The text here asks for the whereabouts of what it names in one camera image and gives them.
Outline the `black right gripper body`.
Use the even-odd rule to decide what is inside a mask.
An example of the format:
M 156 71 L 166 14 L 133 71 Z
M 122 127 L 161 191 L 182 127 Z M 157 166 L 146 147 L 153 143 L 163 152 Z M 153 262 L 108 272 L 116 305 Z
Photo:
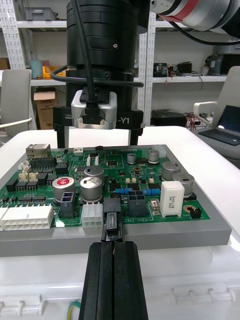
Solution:
M 53 129 L 69 127 L 96 130 L 136 130 L 143 132 L 144 113 L 134 108 L 133 93 L 142 88 L 133 76 L 123 70 L 107 67 L 92 69 L 92 89 L 86 71 L 80 67 L 60 67 L 52 78 L 66 84 L 66 105 L 54 106 Z

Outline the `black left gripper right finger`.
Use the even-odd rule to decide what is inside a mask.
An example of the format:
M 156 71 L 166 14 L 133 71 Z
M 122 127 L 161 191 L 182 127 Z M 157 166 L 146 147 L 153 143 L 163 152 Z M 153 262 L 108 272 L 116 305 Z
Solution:
M 137 245 L 114 244 L 114 319 L 147 320 L 148 311 Z

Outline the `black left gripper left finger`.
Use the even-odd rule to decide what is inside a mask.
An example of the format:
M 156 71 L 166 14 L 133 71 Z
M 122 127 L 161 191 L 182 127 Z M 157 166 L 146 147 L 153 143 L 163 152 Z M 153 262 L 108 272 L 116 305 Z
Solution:
M 95 242 L 89 248 L 80 320 L 113 319 L 113 249 L 113 242 Z

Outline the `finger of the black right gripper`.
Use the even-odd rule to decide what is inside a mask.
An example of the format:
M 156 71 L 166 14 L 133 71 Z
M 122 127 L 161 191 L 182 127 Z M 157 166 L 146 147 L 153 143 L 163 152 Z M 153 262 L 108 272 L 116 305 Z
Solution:
M 65 128 L 59 127 L 56 131 L 57 135 L 57 148 L 63 149 L 65 148 Z
M 137 146 L 139 138 L 139 130 L 138 129 L 130 129 L 128 133 L 128 145 L 129 146 Z

